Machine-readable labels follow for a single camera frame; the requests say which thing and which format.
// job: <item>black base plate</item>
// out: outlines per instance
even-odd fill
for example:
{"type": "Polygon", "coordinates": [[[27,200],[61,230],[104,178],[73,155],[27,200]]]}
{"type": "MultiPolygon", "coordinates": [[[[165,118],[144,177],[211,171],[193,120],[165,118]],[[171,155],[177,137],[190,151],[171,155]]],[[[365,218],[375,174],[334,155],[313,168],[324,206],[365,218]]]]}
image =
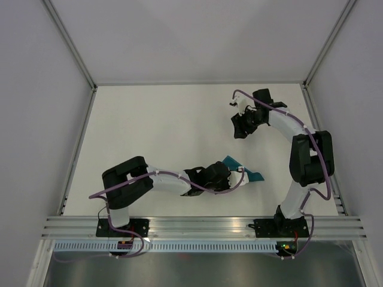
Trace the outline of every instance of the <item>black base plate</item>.
{"type": "MultiPolygon", "coordinates": [[[[122,230],[133,230],[142,237],[148,237],[149,219],[131,218],[129,225],[119,227],[122,230]]],[[[132,238],[128,233],[117,232],[109,228],[107,219],[100,219],[97,224],[96,237],[124,237],[132,238]]]]}
{"type": "Polygon", "coordinates": [[[306,220],[302,221],[299,226],[295,226],[294,229],[285,230],[283,233],[280,233],[274,219],[255,219],[254,230],[256,231],[257,238],[294,238],[294,231],[298,233],[299,238],[309,237],[309,228],[306,220]]]}

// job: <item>blue fabric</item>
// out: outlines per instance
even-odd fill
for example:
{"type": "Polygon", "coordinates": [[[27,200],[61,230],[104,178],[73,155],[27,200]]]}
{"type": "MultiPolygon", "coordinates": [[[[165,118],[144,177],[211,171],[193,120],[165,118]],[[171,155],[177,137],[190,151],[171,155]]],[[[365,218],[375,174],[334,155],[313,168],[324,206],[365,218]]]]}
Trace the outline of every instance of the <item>blue fabric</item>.
{"type": "MultiPolygon", "coordinates": [[[[230,171],[238,170],[238,167],[243,166],[242,164],[238,163],[234,158],[232,157],[225,157],[225,159],[222,161],[225,166],[229,168],[230,171]]],[[[251,172],[245,167],[245,171],[247,172],[247,175],[249,177],[249,181],[264,181],[265,179],[259,172],[251,172]]]]}

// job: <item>metal bar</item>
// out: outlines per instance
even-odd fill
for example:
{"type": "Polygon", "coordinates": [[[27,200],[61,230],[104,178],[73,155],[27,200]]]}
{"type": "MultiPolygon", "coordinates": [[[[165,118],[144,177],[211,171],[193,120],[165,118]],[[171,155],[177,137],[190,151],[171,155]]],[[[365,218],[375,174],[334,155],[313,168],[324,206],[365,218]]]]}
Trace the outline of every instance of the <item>metal bar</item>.
{"type": "Polygon", "coordinates": [[[300,84],[302,80],[292,81],[160,81],[160,82],[123,82],[98,83],[98,86],[162,86],[162,85],[220,85],[220,84],[300,84]]]}
{"type": "Polygon", "coordinates": [[[339,18],[337,19],[333,29],[330,32],[330,35],[327,37],[321,51],[319,52],[318,57],[315,59],[314,64],[312,65],[312,68],[309,71],[309,74],[306,77],[306,80],[304,81],[305,85],[309,85],[315,76],[315,74],[318,71],[319,66],[321,65],[324,57],[326,56],[327,52],[330,50],[330,47],[334,43],[334,40],[336,39],[336,36],[338,35],[340,29],[342,28],[343,24],[345,23],[346,19],[348,18],[350,12],[354,8],[357,0],[348,0],[345,7],[343,8],[339,18]]]}
{"type": "Polygon", "coordinates": [[[63,208],[64,208],[65,202],[67,200],[67,196],[69,194],[69,189],[70,189],[71,184],[72,184],[74,171],[76,169],[78,156],[80,155],[81,146],[82,146],[83,141],[84,141],[85,131],[86,131],[86,127],[87,127],[88,122],[89,122],[90,113],[91,113],[92,108],[93,108],[93,103],[95,102],[96,93],[97,93],[97,88],[92,90],[92,94],[89,97],[89,104],[87,107],[87,111],[86,111],[85,116],[83,118],[83,121],[81,124],[81,130],[77,136],[75,149],[74,149],[74,152],[73,152],[73,155],[71,158],[71,165],[69,166],[68,172],[66,173],[66,176],[65,176],[65,185],[64,185],[64,188],[62,191],[62,199],[61,199],[61,202],[59,205],[59,209],[57,210],[58,215],[63,214],[63,208]]]}
{"type": "MultiPolygon", "coordinates": [[[[254,230],[248,227],[257,218],[272,217],[149,217],[148,237],[155,240],[262,241],[265,239],[256,238],[254,230]]],[[[97,216],[51,216],[47,218],[42,239],[105,240],[95,237],[97,224],[97,216]]],[[[366,234],[356,216],[318,216],[312,239],[365,240],[366,234]]]]}
{"type": "Polygon", "coordinates": [[[353,241],[355,254],[367,287],[382,287],[378,264],[373,259],[368,242],[353,241]]]}
{"type": "Polygon", "coordinates": [[[63,38],[66,46],[69,48],[77,66],[79,67],[80,71],[83,73],[86,81],[88,82],[90,88],[94,89],[97,87],[95,84],[92,76],[90,75],[88,69],[86,68],[86,65],[84,61],[82,60],[78,50],[76,49],[76,46],[73,43],[73,40],[69,36],[68,31],[66,30],[63,21],[61,20],[59,14],[57,13],[56,8],[54,7],[51,0],[41,0],[42,4],[44,5],[45,9],[47,10],[49,16],[51,17],[53,23],[57,27],[61,37],[63,38]]]}
{"type": "Polygon", "coordinates": [[[40,240],[31,272],[29,273],[27,287],[44,286],[53,248],[54,240],[40,240]]]}

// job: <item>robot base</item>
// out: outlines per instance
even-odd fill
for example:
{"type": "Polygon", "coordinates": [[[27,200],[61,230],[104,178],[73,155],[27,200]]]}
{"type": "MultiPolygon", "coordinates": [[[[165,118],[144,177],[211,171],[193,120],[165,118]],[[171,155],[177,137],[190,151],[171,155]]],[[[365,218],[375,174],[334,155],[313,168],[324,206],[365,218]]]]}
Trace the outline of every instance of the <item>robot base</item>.
{"type": "Polygon", "coordinates": [[[249,224],[256,232],[257,238],[294,238],[295,232],[299,238],[309,237],[309,228],[306,219],[302,216],[296,219],[287,219],[278,206],[274,218],[255,219],[249,224]]]}
{"type": "MultiPolygon", "coordinates": [[[[123,233],[114,231],[109,228],[109,222],[107,219],[100,219],[97,224],[96,237],[123,237],[123,238],[132,238],[132,235],[129,233],[123,233]]],[[[129,230],[138,233],[142,237],[148,237],[149,232],[149,219],[141,218],[131,218],[129,225],[119,227],[118,229],[129,230]]]]}

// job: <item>wire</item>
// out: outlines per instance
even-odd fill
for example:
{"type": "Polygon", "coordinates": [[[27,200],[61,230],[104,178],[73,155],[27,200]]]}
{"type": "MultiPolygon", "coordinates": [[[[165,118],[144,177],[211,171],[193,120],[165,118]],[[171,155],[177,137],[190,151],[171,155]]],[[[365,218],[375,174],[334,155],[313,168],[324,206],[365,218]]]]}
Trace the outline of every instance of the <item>wire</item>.
{"type": "Polygon", "coordinates": [[[159,175],[171,175],[171,176],[174,176],[196,188],[199,188],[200,190],[203,190],[203,191],[206,191],[208,193],[213,193],[213,194],[225,194],[225,193],[231,193],[233,190],[236,190],[242,183],[242,181],[244,180],[245,178],[245,169],[242,169],[242,176],[241,176],[241,179],[239,180],[239,182],[233,187],[233,188],[230,188],[228,190],[224,190],[224,191],[214,191],[214,190],[209,190],[205,187],[201,187],[200,185],[198,184],[195,184],[194,182],[190,181],[189,179],[183,177],[183,176],[180,176],[178,173],[175,173],[175,172],[168,172],[168,171],[164,171],[164,170],[159,170],[158,172],[149,172],[149,173],[146,173],[144,175],[140,175],[140,176],[137,176],[135,178],[132,178],[128,181],[125,181],[125,182],[122,182],[121,184],[117,184],[113,187],[109,187],[105,190],[102,190],[102,191],[99,191],[98,193],[94,193],[92,195],[89,196],[89,199],[96,199],[96,198],[99,198],[101,195],[105,194],[105,193],[110,193],[111,191],[114,191],[118,188],[121,188],[121,187],[124,187],[128,184],[132,184],[133,182],[136,182],[142,178],[146,178],[148,176],[152,176],[152,175],[156,175],[156,174],[159,174],[159,175]]]}
{"type": "Polygon", "coordinates": [[[141,241],[141,247],[138,249],[138,251],[136,251],[135,253],[133,254],[127,254],[127,255],[119,255],[119,257],[122,257],[122,258],[131,258],[131,257],[135,257],[135,256],[138,256],[141,251],[143,250],[144,246],[145,246],[145,242],[144,242],[144,239],[142,238],[141,235],[139,235],[138,233],[134,232],[134,231],[130,231],[130,230],[124,230],[124,229],[118,229],[116,227],[113,226],[112,224],[112,219],[110,217],[110,210],[109,210],[109,204],[108,204],[108,200],[103,197],[103,196],[98,196],[97,197],[98,199],[102,199],[105,201],[105,205],[106,205],[106,208],[107,208],[107,212],[108,212],[108,223],[109,223],[109,227],[110,229],[116,231],[116,232],[121,232],[121,233],[127,233],[127,234],[131,234],[135,237],[138,237],[141,241]]]}
{"type": "Polygon", "coordinates": [[[97,213],[97,218],[98,218],[98,222],[100,222],[100,213],[105,209],[107,208],[106,206],[104,206],[102,209],[100,209],[100,211],[97,213]]]}
{"type": "MultiPolygon", "coordinates": [[[[141,251],[143,250],[144,246],[145,246],[145,242],[144,242],[144,239],[142,238],[141,235],[139,235],[138,233],[134,232],[134,231],[130,231],[130,230],[122,230],[122,229],[118,229],[116,227],[114,227],[112,225],[112,220],[111,220],[111,217],[110,217],[110,210],[109,210],[109,205],[108,205],[108,201],[105,197],[103,196],[97,196],[95,197],[97,199],[102,199],[105,201],[105,208],[107,209],[107,212],[108,212],[108,223],[109,223],[109,227],[110,229],[114,230],[114,231],[117,231],[117,232],[121,232],[121,233],[128,233],[128,234],[131,234],[132,236],[136,236],[140,241],[141,241],[141,247],[140,249],[138,249],[138,251],[136,251],[135,253],[133,254],[127,254],[127,255],[111,255],[111,254],[94,254],[94,255],[90,255],[90,256],[86,256],[86,257],[82,257],[82,258],[76,258],[76,259],[71,259],[71,260],[62,260],[62,259],[58,259],[56,257],[56,254],[55,252],[52,253],[52,258],[57,261],[58,263],[73,263],[73,262],[78,262],[78,261],[82,261],[82,260],[85,260],[85,259],[92,259],[92,258],[99,258],[99,257],[114,257],[114,258],[131,258],[131,257],[136,257],[138,255],[141,254],[141,251]]],[[[117,245],[118,247],[131,247],[131,243],[130,244],[127,244],[127,245],[117,245]]]]}
{"type": "Polygon", "coordinates": [[[324,180],[326,182],[326,187],[327,187],[327,196],[325,196],[324,194],[322,194],[320,191],[318,191],[317,189],[315,188],[310,188],[310,191],[315,191],[316,193],[318,193],[324,200],[330,200],[331,199],[331,186],[330,186],[330,178],[329,178],[329,174],[327,173],[327,168],[326,168],[326,163],[324,162],[324,159],[323,159],[323,155],[314,139],[314,137],[312,136],[311,132],[308,130],[308,128],[306,127],[305,123],[303,121],[301,121],[299,118],[297,118],[295,115],[292,115],[290,113],[286,113],[285,111],[282,111],[280,109],[277,109],[277,108],[274,108],[273,106],[270,106],[268,105],[267,103],[264,103],[258,99],[256,99],[255,97],[252,97],[250,96],[248,93],[242,91],[242,90],[235,90],[233,92],[233,96],[232,96],[232,99],[235,98],[235,94],[236,93],[241,93],[243,94],[244,96],[252,99],[253,101],[259,103],[261,106],[264,106],[266,107],[267,109],[270,109],[272,111],[276,111],[276,112],[279,112],[281,114],[284,114],[290,118],[292,118],[293,120],[295,120],[297,123],[300,124],[300,126],[305,130],[305,132],[307,133],[307,135],[309,136],[310,138],[310,141],[312,142],[312,146],[314,147],[314,150],[317,152],[318,154],[318,158],[319,158],[319,161],[320,161],[320,164],[321,164],[321,167],[322,167],[322,171],[323,171],[323,175],[324,175],[324,180]]]}
{"type": "MultiPolygon", "coordinates": [[[[323,171],[323,175],[324,175],[324,180],[325,180],[325,182],[326,182],[327,195],[325,196],[325,195],[322,194],[320,191],[318,191],[316,188],[310,188],[310,189],[309,189],[309,192],[307,193],[307,195],[306,195],[305,199],[303,200],[302,205],[301,205],[301,207],[300,207],[300,212],[302,213],[303,216],[310,216],[310,217],[311,217],[311,230],[310,230],[309,237],[308,237],[307,241],[305,242],[305,244],[303,245],[303,247],[301,248],[301,250],[297,251],[297,253],[296,253],[295,255],[292,255],[292,256],[289,256],[289,257],[284,257],[284,259],[292,259],[292,258],[296,257],[298,254],[301,254],[301,253],[306,249],[306,247],[308,246],[308,243],[311,241],[312,235],[313,235],[313,233],[314,233],[314,216],[313,216],[312,214],[310,214],[310,213],[305,213],[305,212],[303,211],[303,208],[305,207],[305,204],[306,204],[306,202],[308,201],[308,198],[309,198],[309,196],[310,196],[310,194],[311,194],[310,191],[316,192],[316,193],[317,193],[322,199],[324,199],[324,200],[330,200],[330,199],[331,199],[330,178],[329,178],[329,175],[328,175],[328,173],[327,173],[326,163],[324,162],[323,155],[322,155],[322,153],[321,153],[321,151],[320,151],[320,149],[319,149],[319,147],[318,147],[318,145],[317,145],[317,143],[316,143],[314,137],[312,136],[311,132],[309,131],[309,129],[307,128],[307,126],[305,125],[305,123],[304,123],[303,121],[301,121],[301,120],[300,120],[299,118],[297,118],[295,115],[292,115],[292,114],[290,114],[290,113],[286,113],[286,112],[284,112],[284,111],[282,111],[282,110],[280,110],[280,109],[274,108],[274,107],[272,107],[272,106],[270,106],[270,105],[268,105],[268,104],[266,104],[266,103],[263,103],[262,101],[256,99],[255,97],[250,96],[249,94],[247,94],[246,92],[244,92],[244,91],[242,91],[242,90],[238,90],[238,89],[235,90],[235,91],[233,92],[232,99],[235,98],[235,94],[236,94],[237,92],[238,92],[238,93],[241,93],[241,94],[243,94],[244,96],[246,96],[246,97],[252,99],[253,101],[259,103],[261,106],[264,106],[264,107],[266,107],[266,108],[268,108],[268,109],[270,109],[270,110],[272,110],[272,111],[276,111],[276,112],[279,112],[279,113],[281,113],[281,114],[284,114],[284,115],[286,115],[286,116],[292,118],[293,120],[295,120],[297,123],[299,123],[299,124],[302,126],[302,128],[304,129],[304,131],[307,133],[307,135],[309,136],[310,141],[312,142],[312,146],[314,147],[314,150],[315,150],[315,151],[317,152],[317,154],[318,154],[318,158],[319,158],[319,161],[320,161],[320,164],[321,164],[321,167],[322,167],[322,171],[323,171]]],[[[109,192],[114,191],[114,190],[116,190],[116,189],[118,189],[118,188],[124,187],[124,186],[126,186],[126,185],[128,185],[128,184],[131,184],[131,183],[133,183],[133,182],[136,182],[136,181],[138,181],[138,180],[140,180],[140,179],[142,179],[142,178],[146,178],[146,177],[148,177],[148,176],[155,175],[155,174],[171,175],[171,176],[174,176],[174,177],[177,177],[177,178],[183,180],[184,182],[186,182],[186,183],[188,183],[188,184],[190,184],[190,185],[192,185],[192,186],[194,186],[194,187],[197,187],[197,188],[199,188],[199,189],[201,189],[201,190],[204,190],[204,191],[206,191],[206,192],[213,193],[213,194],[225,194],[225,193],[229,193],[229,192],[231,192],[231,191],[237,189],[237,187],[240,186],[240,184],[242,183],[242,181],[243,181],[243,179],[244,179],[244,177],[245,177],[245,170],[242,169],[241,180],[240,180],[240,181],[239,181],[233,188],[230,188],[230,189],[225,190],[225,191],[208,190],[207,188],[205,188],[205,187],[201,187],[200,185],[195,184],[194,182],[190,181],[189,179],[187,179],[187,178],[185,178],[185,177],[183,177],[183,176],[180,176],[179,174],[174,173],[174,172],[156,171],[156,172],[150,172],[150,173],[146,173],[146,174],[144,174],[144,175],[137,176],[137,177],[132,178],[132,179],[130,179],[130,180],[128,180],[128,181],[125,181],[125,182],[123,182],[123,183],[121,183],[121,184],[115,185],[115,186],[113,186],[113,187],[107,188],[107,189],[105,189],[105,190],[103,190],[103,191],[100,191],[100,192],[98,192],[98,193],[92,194],[91,196],[89,196],[89,199],[102,198],[102,199],[105,200],[105,204],[107,205],[107,211],[108,211],[108,221],[109,221],[109,225],[110,225],[110,227],[111,227],[112,230],[114,230],[114,231],[118,231],[118,232],[124,232],[124,233],[130,233],[130,234],[133,234],[132,231],[119,230],[118,228],[113,227],[113,225],[111,224],[111,218],[110,218],[110,213],[109,213],[109,207],[108,207],[107,199],[106,199],[105,197],[102,197],[101,195],[106,194],[106,193],[109,193],[109,192]]],[[[138,237],[139,237],[139,238],[141,239],[141,241],[142,241],[142,246],[141,246],[140,250],[137,251],[137,252],[135,252],[135,253],[132,254],[132,255],[124,255],[124,256],[121,256],[121,257],[133,257],[133,256],[137,256],[137,255],[142,251],[142,249],[144,248],[144,240],[143,240],[143,238],[142,238],[139,234],[137,234],[137,235],[138,235],[138,237]]]]}
{"type": "Polygon", "coordinates": [[[303,216],[310,216],[311,217],[311,230],[310,230],[310,234],[309,234],[309,237],[307,239],[307,241],[305,242],[305,244],[303,245],[303,247],[301,248],[301,250],[297,251],[295,253],[295,255],[292,255],[292,256],[289,256],[289,257],[284,257],[284,259],[293,259],[295,258],[297,255],[301,254],[308,246],[309,242],[311,241],[311,238],[312,238],[312,235],[314,233],[314,216],[313,214],[310,214],[310,213],[305,213],[303,211],[303,208],[305,207],[310,195],[311,195],[311,191],[317,193],[322,199],[324,200],[330,200],[331,199],[331,185],[330,185],[330,178],[329,178],[329,174],[327,173],[327,168],[326,168],[326,163],[324,162],[324,159],[323,159],[323,155],[314,139],[314,137],[312,136],[311,132],[309,131],[309,129],[307,128],[307,126],[305,125],[305,123],[303,121],[301,121],[299,118],[297,118],[295,115],[292,115],[290,113],[286,113],[285,111],[282,111],[280,109],[276,109],[274,108],[273,106],[270,106],[268,105],[267,103],[264,103],[258,99],[256,99],[255,97],[252,97],[250,96],[248,93],[242,91],[242,90],[235,90],[233,92],[233,96],[232,96],[232,99],[235,98],[235,94],[236,93],[241,93],[243,94],[244,96],[252,99],[253,101],[259,103],[261,106],[264,106],[266,107],[267,109],[270,109],[272,111],[276,111],[276,112],[279,112],[281,114],[284,114],[290,118],[292,118],[293,120],[295,120],[297,123],[300,124],[300,126],[305,130],[305,132],[307,133],[307,135],[309,136],[310,138],[310,141],[312,142],[312,146],[314,147],[314,150],[317,152],[318,154],[318,158],[319,158],[319,161],[320,161],[320,164],[321,164],[321,167],[322,167],[322,171],[323,171],[323,176],[324,176],[324,180],[325,180],[325,183],[326,183],[326,188],[327,188],[327,195],[325,196],[323,193],[321,193],[320,191],[318,191],[316,188],[310,188],[305,199],[303,200],[301,206],[300,206],[300,213],[303,215],[303,216]]]}

